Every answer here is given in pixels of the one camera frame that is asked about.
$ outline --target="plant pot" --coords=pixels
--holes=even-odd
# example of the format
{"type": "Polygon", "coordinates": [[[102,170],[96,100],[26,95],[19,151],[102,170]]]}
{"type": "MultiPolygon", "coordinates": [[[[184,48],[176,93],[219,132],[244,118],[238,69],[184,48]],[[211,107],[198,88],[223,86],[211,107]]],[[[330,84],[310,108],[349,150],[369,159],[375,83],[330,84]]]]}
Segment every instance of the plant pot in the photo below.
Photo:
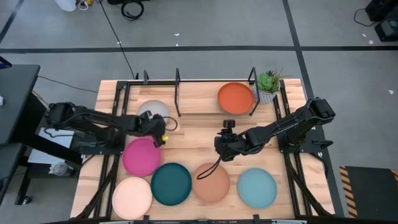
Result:
{"type": "MultiPolygon", "coordinates": [[[[278,82],[278,91],[279,90],[280,90],[280,82],[278,82]]],[[[253,87],[251,88],[251,91],[253,91],[254,100],[257,103],[259,101],[259,99],[258,99],[258,96],[257,96],[256,84],[253,85],[253,87]]],[[[260,104],[267,104],[267,103],[272,102],[274,97],[278,94],[278,91],[276,91],[274,93],[269,93],[269,92],[264,91],[264,90],[259,90],[259,93],[260,93],[260,104]]]]}

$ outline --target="plate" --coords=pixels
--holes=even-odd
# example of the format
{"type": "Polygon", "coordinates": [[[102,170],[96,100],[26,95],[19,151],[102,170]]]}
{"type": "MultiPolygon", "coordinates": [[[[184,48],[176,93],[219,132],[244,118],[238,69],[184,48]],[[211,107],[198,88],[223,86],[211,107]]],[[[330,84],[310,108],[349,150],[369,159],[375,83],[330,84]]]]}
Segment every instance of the plate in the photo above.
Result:
{"type": "Polygon", "coordinates": [[[242,83],[227,83],[218,91],[218,104],[231,114],[244,114],[254,104],[254,95],[242,83]]]}
{"type": "Polygon", "coordinates": [[[192,180],[189,171],[175,162],[160,166],[152,176],[150,188],[154,198],[163,205],[182,203],[191,192],[192,180]]]}
{"type": "Polygon", "coordinates": [[[135,220],[143,216],[151,203],[150,186],[139,177],[130,177],[120,182],[112,196],[114,212],[125,220],[135,220]]]}
{"type": "Polygon", "coordinates": [[[124,149],[123,166],[131,175],[149,175],[159,166],[160,153],[160,147],[155,147],[152,138],[137,138],[124,149]]]}
{"type": "Polygon", "coordinates": [[[208,177],[201,180],[197,179],[199,174],[209,169],[212,165],[212,163],[207,163],[198,167],[192,180],[193,193],[202,201],[210,203],[222,200],[228,193],[230,186],[229,175],[221,166],[218,166],[208,177]]]}
{"type": "Polygon", "coordinates": [[[141,104],[137,110],[137,115],[141,115],[145,111],[150,111],[152,115],[159,114],[163,117],[170,116],[169,108],[165,103],[160,100],[149,100],[141,104]]]}
{"type": "Polygon", "coordinates": [[[240,176],[238,193],[246,205],[252,208],[268,208],[276,199],[277,185],[267,171],[252,168],[240,176]]]}

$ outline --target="wire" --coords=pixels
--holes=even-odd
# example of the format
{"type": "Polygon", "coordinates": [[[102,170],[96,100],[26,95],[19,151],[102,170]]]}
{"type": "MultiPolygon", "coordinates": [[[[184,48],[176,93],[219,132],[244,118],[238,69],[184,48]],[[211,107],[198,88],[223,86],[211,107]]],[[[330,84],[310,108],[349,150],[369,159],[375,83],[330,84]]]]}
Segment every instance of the wire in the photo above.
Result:
{"type": "Polygon", "coordinates": [[[175,122],[175,127],[173,129],[167,129],[168,131],[175,131],[178,128],[178,122],[175,118],[169,117],[169,116],[164,116],[163,118],[170,118],[171,120],[173,120],[175,122]]]}
{"type": "Polygon", "coordinates": [[[107,117],[107,116],[102,116],[102,115],[99,115],[99,114],[93,115],[93,114],[90,114],[90,113],[78,113],[78,114],[75,114],[75,115],[71,116],[70,118],[66,119],[65,121],[61,121],[61,122],[54,123],[54,125],[66,124],[67,122],[69,122],[69,121],[71,121],[71,120],[73,120],[73,119],[75,119],[75,118],[77,118],[77,117],[79,117],[79,116],[81,116],[81,115],[85,115],[85,114],[92,115],[92,116],[97,116],[97,117],[100,117],[100,118],[110,119],[112,122],[114,122],[114,123],[113,123],[114,125],[119,126],[119,127],[121,126],[121,125],[120,125],[116,120],[114,120],[113,118],[109,118],[109,117],[107,117]]]}
{"type": "Polygon", "coordinates": [[[358,11],[360,11],[360,10],[365,10],[365,8],[363,8],[363,9],[358,9],[357,11],[355,11],[355,13],[354,13],[354,22],[356,22],[357,24],[360,24],[360,25],[362,25],[362,26],[365,26],[365,27],[370,27],[370,26],[373,26],[373,24],[375,24],[377,21],[374,21],[372,24],[369,24],[369,25],[366,25],[366,24],[363,24],[362,22],[359,22],[359,21],[357,21],[355,18],[356,18],[356,13],[358,12],[358,11]]]}
{"type": "Polygon", "coordinates": [[[219,158],[217,159],[217,161],[216,161],[209,169],[207,169],[207,170],[203,171],[202,173],[200,173],[200,174],[197,176],[197,180],[202,180],[202,179],[204,179],[204,178],[210,176],[212,173],[214,173],[214,171],[217,169],[218,165],[219,165],[220,162],[221,162],[221,158],[222,158],[222,156],[219,156],[219,158]],[[211,170],[210,173],[208,173],[208,174],[205,175],[204,177],[201,177],[203,174],[206,174],[209,170],[211,170]]]}
{"type": "Polygon", "coordinates": [[[69,86],[70,88],[74,88],[74,89],[77,89],[77,90],[83,90],[83,91],[89,91],[89,92],[92,92],[92,93],[98,93],[97,91],[86,90],[86,89],[83,89],[83,88],[78,88],[78,87],[71,86],[71,85],[69,85],[69,84],[63,83],[63,82],[59,82],[59,81],[52,80],[51,78],[43,77],[43,76],[41,76],[41,75],[38,75],[38,77],[44,78],[45,80],[48,80],[48,81],[51,81],[51,82],[55,82],[55,83],[58,83],[58,84],[66,85],[66,86],[69,86]]]}
{"type": "Polygon", "coordinates": [[[81,0],[78,4],[77,4],[78,8],[82,11],[85,11],[88,9],[88,4],[86,2],[86,0],[81,0]]]}
{"type": "Polygon", "coordinates": [[[32,93],[43,103],[46,105],[46,107],[49,107],[49,103],[46,102],[46,100],[36,91],[32,90],[32,93]]]}
{"type": "Polygon", "coordinates": [[[89,158],[87,158],[87,159],[81,164],[81,166],[83,166],[86,162],[90,161],[90,159],[92,159],[93,157],[95,157],[95,155],[91,155],[89,158]]]}
{"type": "Polygon", "coordinates": [[[110,25],[111,28],[112,28],[112,31],[113,31],[114,36],[116,37],[116,40],[118,40],[118,44],[119,44],[119,46],[120,46],[120,49],[122,50],[124,59],[126,59],[127,65],[128,65],[129,68],[130,68],[130,72],[131,72],[132,78],[134,79],[134,72],[132,71],[132,68],[131,68],[131,66],[130,66],[129,60],[127,59],[126,54],[124,53],[124,49],[123,49],[122,43],[121,43],[121,41],[119,40],[118,35],[117,35],[116,32],[114,31],[113,26],[112,26],[112,23],[111,23],[111,21],[109,20],[108,15],[107,15],[106,12],[105,12],[104,6],[102,5],[102,0],[99,0],[99,1],[96,1],[96,2],[98,2],[98,3],[101,4],[102,11],[104,11],[106,20],[108,20],[108,23],[109,23],[109,25],[110,25]]]}
{"type": "Polygon", "coordinates": [[[122,8],[121,8],[121,12],[122,12],[122,16],[123,18],[129,20],[129,21],[135,21],[137,19],[139,19],[143,13],[144,13],[144,5],[142,4],[141,0],[140,1],[135,1],[135,0],[127,0],[122,4],[122,8]],[[126,11],[124,12],[124,8],[127,6],[127,4],[129,3],[136,3],[140,6],[141,11],[138,15],[133,16],[132,14],[130,14],[130,12],[126,11]]]}

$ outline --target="teal plate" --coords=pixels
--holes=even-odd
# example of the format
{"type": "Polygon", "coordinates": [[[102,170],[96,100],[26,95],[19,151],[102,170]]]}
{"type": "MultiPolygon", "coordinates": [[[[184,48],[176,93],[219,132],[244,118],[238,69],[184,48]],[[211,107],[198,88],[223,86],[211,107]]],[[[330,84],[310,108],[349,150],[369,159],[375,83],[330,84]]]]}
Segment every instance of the teal plate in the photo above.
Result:
{"type": "Polygon", "coordinates": [[[252,208],[268,208],[277,195],[274,178],[265,170],[252,168],[243,172],[238,181],[242,201],[252,208]]]}
{"type": "Polygon", "coordinates": [[[178,163],[164,164],[152,176],[150,188],[159,203],[168,206],[178,205],[187,199],[191,192],[191,175],[178,163]]]}

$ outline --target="white pot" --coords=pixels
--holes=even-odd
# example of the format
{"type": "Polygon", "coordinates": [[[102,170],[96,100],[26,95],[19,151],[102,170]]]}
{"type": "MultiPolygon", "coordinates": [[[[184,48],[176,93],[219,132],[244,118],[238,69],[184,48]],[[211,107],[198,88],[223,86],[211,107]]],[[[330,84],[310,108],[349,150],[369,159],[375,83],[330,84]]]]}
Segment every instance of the white pot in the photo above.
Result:
{"type": "MultiPolygon", "coordinates": [[[[253,85],[253,87],[251,88],[251,91],[254,94],[254,99],[256,101],[256,103],[259,101],[258,96],[257,96],[257,90],[256,90],[256,84],[253,85]]],[[[274,92],[274,93],[269,93],[266,92],[264,90],[259,90],[260,93],[260,104],[267,104],[272,102],[272,100],[274,99],[274,97],[278,94],[278,91],[274,92]]]]}
{"type": "Polygon", "coordinates": [[[55,0],[58,6],[67,12],[72,12],[76,9],[76,0],[55,0]]]}

